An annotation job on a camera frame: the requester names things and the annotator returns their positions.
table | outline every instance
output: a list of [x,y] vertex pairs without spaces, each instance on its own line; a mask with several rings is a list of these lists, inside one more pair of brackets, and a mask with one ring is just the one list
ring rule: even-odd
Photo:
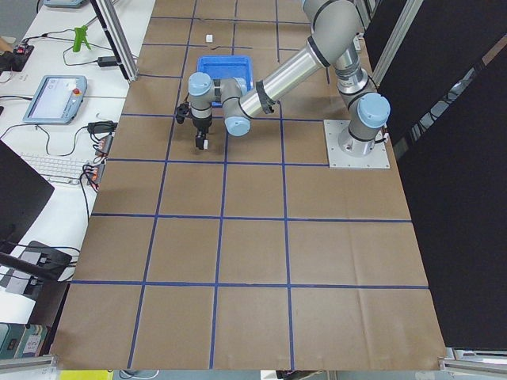
[[[154,0],[119,0],[115,6],[128,44],[133,55],[141,51],[147,22],[150,19]],[[25,37],[39,36],[50,31],[74,29],[82,26],[94,17],[95,13],[88,2],[80,9],[50,9],[43,6]],[[74,32],[52,34],[58,38],[74,39]],[[88,41],[99,46],[110,48],[100,23],[95,21],[88,29]],[[66,66],[62,53],[72,46],[71,42],[34,39],[29,41],[35,49],[26,63],[24,70],[14,73],[5,84],[0,85],[1,95],[33,95],[44,75],[85,75],[89,89],[86,97],[122,97],[127,96],[128,83],[124,80],[120,68],[100,68],[96,63],[84,66]],[[110,50],[92,47],[89,51],[84,45],[80,53],[69,51],[68,63],[90,62],[99,56],[113,55]],[[9,73],[3,73],[0,81],[5,81]]]
[[[124,31],[133,54],[138,55],[146,31],[154,0],[120,0],[116,11],[124,26]],[[80,26],[94,16],[93,8],[88,3],[80,9],[49,9],[42,7],[26,36],[37,36],[51,30],[62,30]],[[89,28],[89,41],[108,46],[99,23],[94,22]],[[62,33],[55,36],[73,38],[73,33]],[[16,73],[11,80],[0,84],[0,95],[33,96],[41,78],[46,74],[84,74],[88,78],[88,90],[78,115],[69,125],[44,126],[50,135],[50,152],[66,153],[72,146],[74,133],[89,122],[114,120],[120,118],[127,95],[128,84],[117,67],[101,70],[97,65],[65,66],[61,52],[70,43],[54,40],[31,40],[36,46],[33,56],[21,73]],[[89,52],[83,49],[80,59],[95,59],[97,50]],[[5,80],[8,73],[2,75]],[[0,116],[0,135],[11,125],[19,124],[28,107],[23,100],[0,100],[5,106]],[[45,154],[46,137],[33,126],[17,127],[3,139],[17,153]],[[94,149],[85,131],[79,135],[75,152],[71,155],[83,161],[94,157]],[[95,193],[86,188],[90,209],[95,201]],[[31,240],[46,245],[69,245],[80,248],[88,221],[83,194],[80,188],[58,186],[48,204],[34,222],[21,244]],[[12,254],[21,255],[22,248],[16,248]],[[62,278],[67,278],[71,270],[67,269]],[[0,289],[0,321],[25,323],[29,319],[34,302],[17,294],[9,294]]]
[[51,349],[62,367],[437,368],[391,146],[390,169],[328,168],[322,119],[347,117],[332,71],[242,138],[218,111],[204,152],[189,120],[174,123],[200,56],[250,55],[258,80],[301,48],[296,3],[156,2],[139,58],[156,74],[125,101]]
[[[83,101],[78,115],[69,125],[47,125],[44,129],[51,135],[50,152],[65,154],[73,143],[74,133],[82,126],[91,121],[97,121],[97,114],[110,120],[118,120],[121,114],[124,100],[117,98],[86,98]],[[19,124],[28,107],[27,101],[11,100],[2,102],[5,111],[0,116],[0,135],[8,126]],[[46,135],[41,131],[35,131],[34,126],[17,127],[12,129],[3,139],[16,153],[32,153],[45,155],[44,145]],[[70,156],[79,160],[90,160],[94,157],[94,149],[86,131],[78,135],[76,150]],[[95,202],[95,192],[90,187],[85,187],[86,198],[90,209]],[[27,245],[30,241],[40,241],[50,246],[71,246],[80,248],[85,235],[88,220],[86,218],[86,206],[83,194],[79,187],[55,186],[55,192],[48,204],[42,210],[30,230],[20,241]],[[63,250],[75,255],[76,252]],[[17,247],[11,254],[19,257],[23,252],[22,247]],[[72,274],[67,269],[61,276],[62,279]],[[6,293],[0,289],[0,321],[12,323],[26,323],[32,311],[34,301],[17,294]]]

white keyboard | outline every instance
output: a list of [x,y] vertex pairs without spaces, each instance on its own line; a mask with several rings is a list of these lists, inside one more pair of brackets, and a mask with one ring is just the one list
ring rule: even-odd
[[55,184],[79,184],[82,166],[88,163],[69,157],[55,158],[25,153],[21,153],[20,157],[48,182]]

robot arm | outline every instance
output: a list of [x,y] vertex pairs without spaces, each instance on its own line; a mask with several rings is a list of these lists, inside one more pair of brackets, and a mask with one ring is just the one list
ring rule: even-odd
[[260,112],[272,113],[272,106],[283,95],[318,69],[331,65],[338,76],[340,94],[352,113],[353,120],[349,129],[356,132],[351,134],[354,144],[351,145],[347,140],[348,148],[344,147],[344,151],[356,153],[359,143],[364,145],[375,138],[389,116],[389,109],[385,115],[387,100],[378,94],[365,99],[374,89],[368,83],[366,71],[360,67],[353,45],[360,24],[355,6],[347,0],[303,0],[303,10],[312,29],[306,45],[266,79],[257,82],[255,88],[248,93],[245,93],[244,83],[239,79],[212,80],[204,73],[195,73],[190,77],[189,112],[199,131],[196,144],[200,149],[211,125],[213,101],[221,101],[223,104],[228,132],[241,136],[250,130],[250,119]]

metal bracket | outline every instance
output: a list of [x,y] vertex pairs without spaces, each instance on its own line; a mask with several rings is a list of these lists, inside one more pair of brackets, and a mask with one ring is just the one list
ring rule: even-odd
[[[355,158],[345,153],[338,145],[338,136],[349,126],[350,120],[324,120],[327,157],[331,169],[389,169],[389,158],[383,142],[375,144],[368,156]],[[379,132],[376,139],[382,138]]]

white desk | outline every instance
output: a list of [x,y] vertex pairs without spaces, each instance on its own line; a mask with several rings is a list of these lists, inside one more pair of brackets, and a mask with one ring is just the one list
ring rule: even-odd
[[[97,114],[101,118],[117,121],[120,118],[124,99],[118,98],[86,98],[83,101],[78,115],[69,125],[47,125],[44,129],[51,136],[49,149],[54,154],[65,154],[71,150],[74,133],[86,126],[89,122],[98,121]],[[23,100],[0,100],[5,111],[0,115],[0,135],[11,125],[19,124],[25,114],[28,102]],[[78,143],[73,158],[91,160],[94,158],[92,142],[86,131],[78,135]],[[35,131],[34,126],[16,127],[2,139],[11,149],[20,152],[45,154],[46,135],[41,131]],[[95,202],[94,191],[86,186],[86,198],[90,210]],[[55,192],[48,204],[33,223],[28,233],[20,241],[27,245],[30,241],[40,241],[50,246],[71,246],[80,248],[85,236],[88,220],[86,206],[82,190],[79,186],[62,187],[55,186]],[[19,257],[23,252],[22,247],[17,247],[12,255]],[[70,255],[76,255],[71,250],[62,251]],[[73,269],[67,269],[62,274],[62,279],[71,275]],[[34,302],[26,297],[6,293],[0,287],[0,321],[12,323],[26,323],[32,311]]]
[[[122,24],[132,54],[139,55],[144,40],[154,0],[119,0],[115,5],[118,18]],[[82,26],[95,16],[93,7],[87,3],[80,9],[50,9],[43,6],[25,37],[39,36],[46,32],[74,29]],[[74,32],[51,35],[54,37],[74,39]],[[100,23],[95,21],[88,28],[87,39],[90,43],[109,48]],[[7,82],[0,84],[0,95],[33,95],[44,75],[84,75],[89,88],[87,97],[122,97],[127,96],[128,83],[120,68],[100,68],[96,63],[83,66],[66,66],[62,52],[72,46],[71,42],[51,39],[34,39],[29,41],[35,49],[21,73],[14,73]],[[113,55],[112,51],[92,47],[89,51],[84,45],[79,53],[70,50],[66,54],[68,63],[84,63],[100,56]],[[10,73],[4,72],[0,81],[5,81]]]

